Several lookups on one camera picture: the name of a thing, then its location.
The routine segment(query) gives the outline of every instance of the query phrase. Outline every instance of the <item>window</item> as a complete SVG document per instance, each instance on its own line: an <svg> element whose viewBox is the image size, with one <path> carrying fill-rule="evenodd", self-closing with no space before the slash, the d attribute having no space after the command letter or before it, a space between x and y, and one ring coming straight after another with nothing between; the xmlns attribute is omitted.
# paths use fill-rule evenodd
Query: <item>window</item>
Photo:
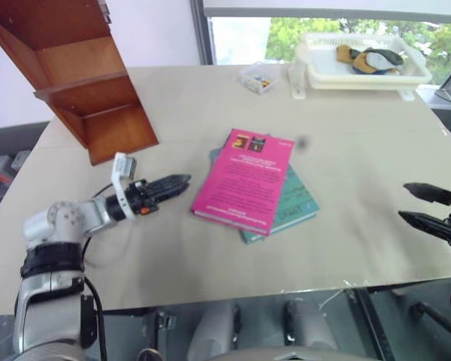
<svg viewBox="0 0 451 361"><path fill-rule="evenodd" d="M431 84L451 74L451 24L419 21L298 17L211 17L213 62L221 65L291 62L305 32L398 35L426 58Z"/></svg>

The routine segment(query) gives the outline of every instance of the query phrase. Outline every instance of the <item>book cover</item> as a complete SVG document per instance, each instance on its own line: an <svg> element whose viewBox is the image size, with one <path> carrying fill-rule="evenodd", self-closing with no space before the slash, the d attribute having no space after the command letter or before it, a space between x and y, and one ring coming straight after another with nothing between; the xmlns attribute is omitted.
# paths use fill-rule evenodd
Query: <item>book cover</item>
<svg viewBox="0 0 451 361"><path fill-rule="evenodd" d="M233 129L192 212L269 235L293 145L286 139Z"/></svg>
<svg viewBox="0 0 451 361"><path fill-rule="evenodd" d="M219 156L222 148L211 150L209 155L212 163ZM286 179L280 194L271 234L279 232L297 223L304 222L316 216L319 206L314 201L305 185L301 182L294 168L289 165ZM253 243L264 239L263 235L248 231L240 231L245 243Z"/></svg>

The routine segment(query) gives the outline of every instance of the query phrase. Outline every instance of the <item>teal book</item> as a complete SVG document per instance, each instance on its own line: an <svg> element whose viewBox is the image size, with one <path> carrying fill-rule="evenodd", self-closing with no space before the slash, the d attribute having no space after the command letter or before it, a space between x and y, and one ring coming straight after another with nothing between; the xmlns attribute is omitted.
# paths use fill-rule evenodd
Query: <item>teal book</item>
<svg viewBox="0 0 451 361"><path fill-rule="evenodd" d="M210 152L212 162L219 156L220 151L221 148L214 149ZM290 226L313 218L316 216L318 210L319 206L316 201L314 201L312 195L307 191L294 169L289 165L271 234L273 235ZM261 241L265 238L263 235L257 235L252 232L240 232L244 242L247 244Z"/></svg>

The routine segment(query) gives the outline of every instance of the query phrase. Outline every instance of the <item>white plastic basket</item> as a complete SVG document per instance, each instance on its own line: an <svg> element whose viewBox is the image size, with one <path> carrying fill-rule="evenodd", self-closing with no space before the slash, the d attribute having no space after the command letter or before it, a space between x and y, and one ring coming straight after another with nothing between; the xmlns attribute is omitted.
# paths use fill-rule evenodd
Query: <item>white plastic basket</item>
<svg viewBox="0 0 451 361"><path fill-rule="evenodd" d="M368 47L389 49L405 56L399 74L356 74L351 64L336 60L338 45L363 51ZM432 76L422 54L394 35L307 33L298 56L307 63L310 85L317 89L414 90Z"/></svg>
<svg viewBox="0 0 451 361"><path fill-rule="evenodd" d="M261 62L255 62L241 70L241 84L258 94L263 94L272 88L278 77L279 73L276 67L267 66Z"/></svg>

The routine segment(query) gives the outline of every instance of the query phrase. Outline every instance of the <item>table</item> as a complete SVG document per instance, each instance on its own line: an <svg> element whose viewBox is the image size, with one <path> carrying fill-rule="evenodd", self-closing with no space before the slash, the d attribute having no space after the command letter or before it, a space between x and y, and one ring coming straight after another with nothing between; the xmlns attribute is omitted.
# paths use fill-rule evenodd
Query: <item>table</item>
<svg viewBox="0 0 451 361"><path fill-rule="evenodd" d="M275 88L258 96L238 83L240 69L129 69L160 141L133 154L136 178L187 173L192 183L159 212L94 236L86 274L104 309L451 277L447 243L397 215L450 212L402 186L451 190L451 134L426 104L396 92L313 89L295 101L284 66ZM245 245L236 229L191 215L208 152L234 127L307 139L291 164L321 207L315 219ZM110 182L111 166L92 167L65 127L50 122L0 204L0 314L12 312L20 285L22 222L55 201L88 199Z"/></svg>

